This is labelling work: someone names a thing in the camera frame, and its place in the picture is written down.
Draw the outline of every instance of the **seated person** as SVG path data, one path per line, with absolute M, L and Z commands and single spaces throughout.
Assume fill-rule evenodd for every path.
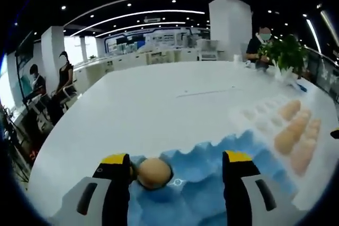
M 32 75 L 34 78 L 33 92 L 29 94 L 25 100 L 27 101 L 38 95 L 43 95 L 43 97 L 40 99 L 40 102 L 46 106 L 52 124 L 56 125 L 64 114 L 63 109 L 57 101 L 51 100 L 46 94 L 46 81 L 39 74 L 38 66 L 36 64 L 31 66 L 30 75 Z
M 59 69 L 59 84 L 53 98 L 59 102 L 67 98 L 64 93 L 64 87 L 67 87 L 73 83 L 73 65 L 68 60 L 67 52 L 63 51 L 59 59 L 63 62 L 63 66 Z M 68 95 L 75 93 L 74 87 L 68 87 L 65 89 Z
M 258 55 L 258 51 L 262 44 L 266 44 L 271 38 L 271 31 L 268 28 L 259 27 L 259 32 L 255 34 L 247 46 L 246 50 L 246 58 L 250 60 L 252 63 L 260 60 L 261 62 L 268 63 L 270 60 L 266 56 L 262 56 L 261 58 Z

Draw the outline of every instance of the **green plant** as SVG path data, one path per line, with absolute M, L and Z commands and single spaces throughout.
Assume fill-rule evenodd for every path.
M 293 71 L 300 74 L 307 58 L 307 51 L 293 35 L 288 35 L 282 41 L 274 40 L 262 45 L 258 55 L 274 60 L 280 70 L 293 67 Z

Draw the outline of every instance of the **white table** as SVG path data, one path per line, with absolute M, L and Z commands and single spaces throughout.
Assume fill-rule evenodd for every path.
M 307 176 L 320 179 L 319 191 L 309 181 L 296 197 L 298 202 L 301 196 L 301 207 L 314 204 L 339 157 L 339 142 L 329 135 L 338 120 L 324 92 L 305 80 L 300 83 L 307 93 L 223 61 L 108 73 L 67 111 L 45 141 L 31 173 L 29 198 L 43 216 L 52 216 L 63 195 L 84 176 L 92 176 L 102 158 L 122 152 L 156 157 L 170 149 L 188 152 L 202 141 L 218 143 L 235 132 L 227 115 L 234 106 L 284 94 L 300 98 L 323 122 L 316 150 L 321 157 L 312 165 L 315 173 Z

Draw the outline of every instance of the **window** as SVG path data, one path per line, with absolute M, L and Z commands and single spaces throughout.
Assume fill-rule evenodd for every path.
M 76 65 L 84 61 L 81 51 L 80 37 L 65 37 L 65 51 L 68 54 L 69 62 Z
M 8 77 L 7 71 L 7 55 L 4 56 L 4 59 L 1 63 L 0 100 L 1 104 L 6 108 L 9 108 L 10 110 L 12 110 L 15 107 L 14 98 L 10 86 L 10 79 Z
M 86 54 L 89 59 L 91 56 L 98 57 L 95 37 L 85 37 Z

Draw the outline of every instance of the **blue foam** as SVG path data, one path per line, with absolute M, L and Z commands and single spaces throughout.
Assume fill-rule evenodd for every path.
M 261 174 L 277 181 L 281 189 L 292 194 L 296 188 L 283 166 L 262 142 L 256 142 L 251 131 L 240 137 L 230 135 L 216 146 L 198 143 L 189 153 L 165 151 L 160 158 L 169 163 L 173 178 L 161 189 L 146 191 L 137 182 L 130 186 L 128 225 L 227 225 L 222 182 L 222 152 L 245 152 Z M 140 164 L 144 156 L 131 156 Z

